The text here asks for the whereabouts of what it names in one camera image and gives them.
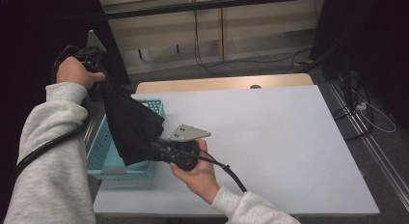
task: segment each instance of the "gray floor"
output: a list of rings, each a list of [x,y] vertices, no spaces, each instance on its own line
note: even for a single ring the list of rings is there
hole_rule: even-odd
[[[283,53],[278,55],[265,55],[253,58],[246,58],[246,61],[274,61],[290,56],[293,52]],[[308,59],[309,51],[304,51],[295,57],[295,62]],[[197,65],[173,68],[167,70],[155,70],[150,72],[141,72],[130,75],[132,80],[131,88],[135,88],[139,83],[144,81],[161,81],[175,79],[190,79],[190,78],[209,78],[220,77],[223,73],[228,76],[245,76],[245,75],[263,75],[263,74],[279,74],[292,66],[291,59],[274,62],[274,63],[256,63],[256,62],[236,62],[226,63],[214,68],[210,68],[212,72],[205,70]],[[291,67],[288,71],[298,72],[300,68]],[[323,79],[320,69],[310,72],[314,84],[318,85],[324,99],[327,102],[330,111],[337,111],[341,108],[335,100],[333,89],[330,88],[328,82]],[[333,84],[340,83],[339,80],[331,82]],[[376,98],[376,95],[370,95],[371,103],[385,112],[387,116],[388,107],[382,101]],[[379,113],[375,113],[375,121],[378,126],[385,129],[391,129],[391,125]],[[339,129],[343,136],[353,136],[356,133],[352,124],[348,119],[337,121]],[[392,162],[398,173],[408,182],[409,180],[409,134],[408,129],[400,126],[396,122],[397,129],[394,133],[385,133],[378,129],[374,129],[371,135],[376,139],[377,143],[384,151],[386,157]],[[358,167],[364,172],[364,179],[368,184],[368,188],[375,199],[381,213],[367,217],[301,217],[302,223],[409,223],[409,211],[403,206],[391,184],[386,180],[383,172],[380,170],[376,161],[369,153],[363,140],[358,138],[352,141],[347,141],[347,146],[351,151]],[[98,183],[94,179],[90,179],[90,188],[95,197]],[[107,218],[97,215],[98,223],[149,223],[161,224],[168,223],[167,218]],[[226,218],[185,218],[180,220],[180,223],[225,223]]]

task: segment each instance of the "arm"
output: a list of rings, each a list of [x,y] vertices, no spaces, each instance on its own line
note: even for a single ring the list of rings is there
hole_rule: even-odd
[[[207,152],[205,140],[197,141],[201,150]],[[212,208],[222,212],[229,223],[299,223],[290,215],[275,210],[271,203],[252,192],[236,195],[225,187],[220,188],[211,163],[199,160],[196,168],[190,172],[171,163],[171,169],[175,177],[186,183],[192,192],[211,204]]]
[[[33,109],[23,128],[20,161],[42,144],[82,124],[81,105],[102,73],[92,74],[67,58],[57,74],[58,84],[46,87],[46,102]],[[86,153],[80,136],[43,154],[18,177],[5,223],[95,223],[86,175]]]

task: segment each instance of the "floor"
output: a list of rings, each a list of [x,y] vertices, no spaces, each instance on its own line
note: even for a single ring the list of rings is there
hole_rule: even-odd
[[[189,79],[189,78],[207,78],[207,77],[220,77],[220,73],[228,76],[244,76],[244,75],[263,75],[263,74],[279,74],[286,71],[287,73],[298,72],[301,67],[295,67],[292,62],[302,62],[308,59],[309,49],[304,50],[305,46],[293,46],[291,49],[287,49],[282,53],[277,52],[263,52],[259,51],[259,55],[250,54],[249,56],[239,55],[238,57],[246,57],[245,59],[239,59],[235,61],[229,61],[228,63],[209,67],[214,64],[217,58],[217,54],[214,54],[215,46],[213,43],[204,43],[201,51],[207,62],[207,67],[200,67],[196,64],[196,60],[192,59],[193,45],[181,46],[180,53],[186,52],[188,56],[182,59],[182,56],[176,56],[176,50],[174,46],[164,47],[162,49],[144,49],[145,67],[141,68],[141,71],[137,71],[138,64],[141,63],[138,53],[126,53],[124,57],[128,61],[131,67],[130,79],[132,86],[135,88],[139,83],[144,81],[160,81],[160,80],[175,80],[175,79]],[[294,53],[299,50],[304,50],[296,56],[292,57]],[[168,61],[166,59],[179,58],[177,61]],[[340,91],[337,89],[341,84],[341,79],[334,81],[325,81],[320,68],[312,70],[310,72],[314,84],[317,85],[327,102],[328,108],[334,113],[335,117],[342,116],[344,111],[340,112],[342,108],[341,101],[337,99],[337,93]],[[366,135],[364,138],[356,138],[350,141],[346,141],[346,144],[351,151],[358,167],[360,168],[363,177],[368,185],[372,196],[378,205],[381,213],[374,216],[367,217],[300,217],[302,223],[409,223],[409,207],[408,201],[405,203],[405,199],[409,197],[409,190],[407,182],[409,181],[409,130],[405,126],[401,126],[397,120],[388,112],[388,106],[383,104],[381,100],[378,100],[376,95],[373,95],[368,91],[370,97],[370,103],[378,110],[385,113],[385,116],[393,120],[396,125],[396,130],[392,133],[385,132],[374,128],[370,135]],[[374,112],[374,120],[376,125],[384,130],[393,130],[394,127],[379,112]],[[347,138],[358,134],[350,120],[358,116],[343,117],[337,120],[337,125],[341,134]],[[378,146],[382,155],[389,159],[394,166],[395,171],[402,178],[401,184],[401,197],[399,198],[397,191],[399,188],[393,186],[391,181],[387,179],[385,175],[388,175],[379,167],[381,164],[379,160],[374,158],[376,153],[371,153],[370,144],[368,139],[374,140],[372,145]],[[98,189],[98,181],[90,178],[90,189],[92,191],[93,198],[96,196]],[[103,217],[96,216],[98,223],[146,223],[146,224],[161,224],[161,223],[226,223],[226,218],[183,218],[180,220],[168,219],[168,218],[135,218],[135,217]]]

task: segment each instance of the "left hand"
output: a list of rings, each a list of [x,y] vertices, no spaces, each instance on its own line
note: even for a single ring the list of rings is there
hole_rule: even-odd
[[[104,81],[105,74],[102,72],[89,72],[74,57],[68,57],[61,63],[57,72],[57,83],[73,82],[86,89],[91,89],[94,83]]]

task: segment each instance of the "table surface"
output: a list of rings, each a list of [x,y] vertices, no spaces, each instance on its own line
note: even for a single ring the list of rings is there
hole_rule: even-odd
[[[207,80],[217,89],[207,90]],[[301,86],[294,86],[297,80]],[[290,214],[379,212],[322,95],[307,75],[199,81],[150,82],[138,87],[138,98],[163,99],[167,115],[163,136],[181,122],[211,131],[206,138],[210,153],[230,164],[250,191]],[[264,89],[247,90],[254,84]],[[193,86],[190,92],[187,85]],[[155,92],[147,94],[147,88]],[[222,169],[215,169],[220,184],[240,193]],[[158,163],[152,182],[104,181],[94,209],[116,216],[221,215],[173,177],[163,162]]]

